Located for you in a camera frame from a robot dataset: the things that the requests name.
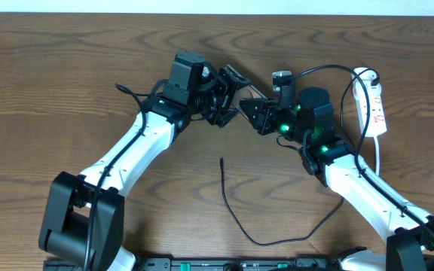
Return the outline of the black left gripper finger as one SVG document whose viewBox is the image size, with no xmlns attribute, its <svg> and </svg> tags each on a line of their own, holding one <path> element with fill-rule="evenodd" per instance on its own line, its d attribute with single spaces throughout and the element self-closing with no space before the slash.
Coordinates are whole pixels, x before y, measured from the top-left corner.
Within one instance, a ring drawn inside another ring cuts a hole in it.
<svg viewBox="0 0 434 271">
<path fill-rule="evenodd" d="M 228 75 L 231 81 L 234 83 L 237 89 L 242 89 L 244 87 L 250 86 L 252 82 L 250 79 L 243 77 L 237 70 L 235 70 L 231 65 L 226 65 L 224 67 L 225 74 Z"/>
<path fill-rule="evenodd" d="M 216 124 L 218 127 L 226 126 L 234 117 L 239 114 L 239 111 L 236 108 L 230 108 L 228 110 L 223 111 L 221 116 L 218 118 Z"/>
</svg>

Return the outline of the smartphone with Galaxy screen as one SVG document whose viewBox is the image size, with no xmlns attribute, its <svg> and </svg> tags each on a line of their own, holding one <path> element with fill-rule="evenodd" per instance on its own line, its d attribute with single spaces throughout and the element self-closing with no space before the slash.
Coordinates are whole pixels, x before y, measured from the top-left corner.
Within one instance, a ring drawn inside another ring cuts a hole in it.
<svg viewBox="0 0 434 271">
<path fill-rule="evenodd" d="M 242 87 L 234 93 L 231 104 L 235 108 L 240 108 L 240 101 L 243 99 L 266 99 L 266 96 L 253 85 L 249 85 Z"/>
</svg>

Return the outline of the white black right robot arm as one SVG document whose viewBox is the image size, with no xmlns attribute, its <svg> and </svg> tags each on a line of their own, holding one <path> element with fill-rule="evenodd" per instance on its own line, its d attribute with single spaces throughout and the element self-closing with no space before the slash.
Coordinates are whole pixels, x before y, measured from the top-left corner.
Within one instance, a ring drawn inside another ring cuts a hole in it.
<svg viewBox="0 0 434 271">
<path fill-rule="evenodd" d="M 335 261 L 340 269 L 434 270 L 434 215 L 401 196 L 336 135 L 327 90 L 311 87 L 295 94 L 282 89 L 277 99 L 245 91 L 232 103 L 258 133 L 277 132 L 299 143 L 308 174 L 348 201 L 385 242 L 385 254 L 348 251 Z"/>
</svg>

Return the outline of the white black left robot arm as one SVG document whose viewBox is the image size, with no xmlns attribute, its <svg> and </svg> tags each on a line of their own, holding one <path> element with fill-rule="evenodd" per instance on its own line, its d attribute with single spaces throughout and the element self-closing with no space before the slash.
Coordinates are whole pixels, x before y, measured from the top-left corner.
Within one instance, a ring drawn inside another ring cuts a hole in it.
<svg viewBox="0 0 434 271">
<path fill-rule="evenodd" d="M 125 200 L 153 159 L 184 131 L 193 116 L 225 126 L 238 113 L 232 100 L 251 85 L 233 67 L 215 69 L 199 53 L 176 53 L 167 79 L 148 94 L 122 84 L 139 113 L 130 129 L 97 162 L 77 175 L 53 180 L 38 247 L 83 270 L 132 270 L 136 256 L 123 247 Z"/>
</svg>

